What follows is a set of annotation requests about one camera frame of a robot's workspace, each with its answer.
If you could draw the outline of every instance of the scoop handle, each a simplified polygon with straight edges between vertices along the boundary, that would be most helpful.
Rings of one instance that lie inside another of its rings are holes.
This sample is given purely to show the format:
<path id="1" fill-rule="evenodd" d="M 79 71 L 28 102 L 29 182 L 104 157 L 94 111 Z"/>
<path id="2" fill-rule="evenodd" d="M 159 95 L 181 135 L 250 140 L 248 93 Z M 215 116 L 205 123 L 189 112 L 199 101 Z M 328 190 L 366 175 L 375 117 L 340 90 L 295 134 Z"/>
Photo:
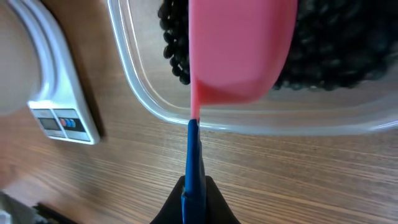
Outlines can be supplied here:
<path id="1" fill-rule="evenodd" d="M 183 223 L 204 223 L 206 214 L 206 177 L 199 121 L 192 119 L 188 123 L 187 163 L 185 165 L 185 187 L 181 196 Z"/>

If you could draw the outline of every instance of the digital display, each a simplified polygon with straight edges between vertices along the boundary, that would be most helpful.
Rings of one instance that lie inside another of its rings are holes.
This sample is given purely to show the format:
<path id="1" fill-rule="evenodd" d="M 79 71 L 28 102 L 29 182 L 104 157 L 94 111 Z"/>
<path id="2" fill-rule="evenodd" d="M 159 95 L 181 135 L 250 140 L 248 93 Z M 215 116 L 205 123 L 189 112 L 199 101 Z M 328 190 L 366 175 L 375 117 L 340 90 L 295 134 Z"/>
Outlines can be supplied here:
<path id="1" fill-rule="evenodd" d="M 60 131 L 60 127 L 58 126 L 57 122 L 55 121 L 55 119 L 52 118 L 39 118 L 40 123 L 42 123 L 42 126 L 44 129 L 47 130 L 56 130 L 56 131 Z"/>

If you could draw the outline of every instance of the wooden table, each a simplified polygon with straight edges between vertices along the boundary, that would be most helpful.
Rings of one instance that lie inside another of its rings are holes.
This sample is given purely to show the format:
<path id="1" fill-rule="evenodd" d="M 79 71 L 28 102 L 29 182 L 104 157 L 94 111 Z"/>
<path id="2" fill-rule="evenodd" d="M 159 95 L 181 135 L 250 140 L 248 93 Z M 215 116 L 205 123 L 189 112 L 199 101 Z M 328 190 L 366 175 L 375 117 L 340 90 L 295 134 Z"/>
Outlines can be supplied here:
<path id="1" fill-rule="evenodd" d="M 1 118 L 1 187 L 80 223 L 149 223 L 184 173 L 187 130 L 133 95 L 105 0 L 44 2 L 69 41 L 103 140 L 48 139 L 27 108 Z M 201 136 L 206 173 L 242 223 L 398 223 L 398 131 Z"/>

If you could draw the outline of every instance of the kitchen scale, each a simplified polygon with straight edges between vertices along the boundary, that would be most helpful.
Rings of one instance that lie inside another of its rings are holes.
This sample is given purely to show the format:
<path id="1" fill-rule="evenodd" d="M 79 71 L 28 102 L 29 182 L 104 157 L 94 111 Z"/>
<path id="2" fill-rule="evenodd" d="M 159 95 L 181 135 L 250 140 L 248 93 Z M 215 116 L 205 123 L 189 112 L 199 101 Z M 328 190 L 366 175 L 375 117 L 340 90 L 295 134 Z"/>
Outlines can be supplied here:
<path id="1" fill-rule="evenodd" d="M 60 27 L 38 0 L 8 0 L 35 46 L 40 91 L 27 102 L 43 132 L 52 139 L 83 144 L 100 140 Z"/>

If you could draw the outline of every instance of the clear plastic container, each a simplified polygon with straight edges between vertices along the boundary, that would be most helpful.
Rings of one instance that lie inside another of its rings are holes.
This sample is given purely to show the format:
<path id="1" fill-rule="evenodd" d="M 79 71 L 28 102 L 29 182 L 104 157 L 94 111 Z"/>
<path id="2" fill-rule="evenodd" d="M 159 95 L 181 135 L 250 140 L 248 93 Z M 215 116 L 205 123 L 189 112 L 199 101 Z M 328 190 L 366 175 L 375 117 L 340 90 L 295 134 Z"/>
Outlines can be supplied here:
<path id="1" fill-rule="evenodd" d="M 108 0 L 113 31 L 131 89 L 154 115 L 190 118 L 190 87 L 171 74 L 157 10 L 162 0 Z M 270 91 L 248 105 L 205 107 L 201 128 L 243 134 L 362 134 L 398 126 L 398 67 L 382 80 L 331 92 Z"/>

